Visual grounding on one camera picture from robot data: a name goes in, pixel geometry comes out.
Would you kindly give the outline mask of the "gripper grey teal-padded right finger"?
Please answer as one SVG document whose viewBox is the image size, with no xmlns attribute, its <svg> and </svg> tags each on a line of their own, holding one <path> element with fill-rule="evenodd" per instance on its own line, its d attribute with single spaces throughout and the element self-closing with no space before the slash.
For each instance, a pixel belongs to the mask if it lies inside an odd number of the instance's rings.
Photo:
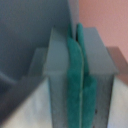
<svg viewBox="0 0 128 128">
<path fill-rule="evenodd" d="M 96 28 L 77 26 L 84 54 L 82 128 L 107 128 L 114 75 L 118 73 Z"/>
</svg>

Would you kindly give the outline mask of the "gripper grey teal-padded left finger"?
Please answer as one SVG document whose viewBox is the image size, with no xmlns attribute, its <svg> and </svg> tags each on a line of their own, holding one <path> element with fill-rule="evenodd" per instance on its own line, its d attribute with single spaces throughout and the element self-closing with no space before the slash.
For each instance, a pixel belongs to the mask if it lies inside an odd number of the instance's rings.
<svg viewBox="0 0 128 128">
<path fill-rule="evenodd" d="M 82 55 L 71 31 L 52 28 L 44 74 L 50 79 L 53 128 L 79 128 Z"/>
</svg>

